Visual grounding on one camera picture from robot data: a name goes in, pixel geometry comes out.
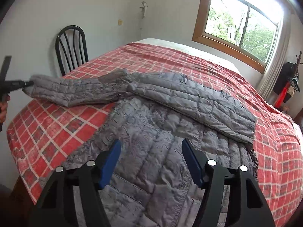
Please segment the left hand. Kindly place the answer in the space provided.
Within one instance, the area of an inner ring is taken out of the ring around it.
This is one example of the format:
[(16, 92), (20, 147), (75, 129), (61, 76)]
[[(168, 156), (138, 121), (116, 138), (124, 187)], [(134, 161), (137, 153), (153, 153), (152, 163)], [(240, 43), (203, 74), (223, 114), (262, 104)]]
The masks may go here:
[(7, 108), (8, 108), (8, 101), (10, 101), (10, 95), (5, 94), (1, 98), (0, 102), (0, 108), (1, 108), (1, 113), (0, 113), (0, 123), (4, 123), (7, 117)]

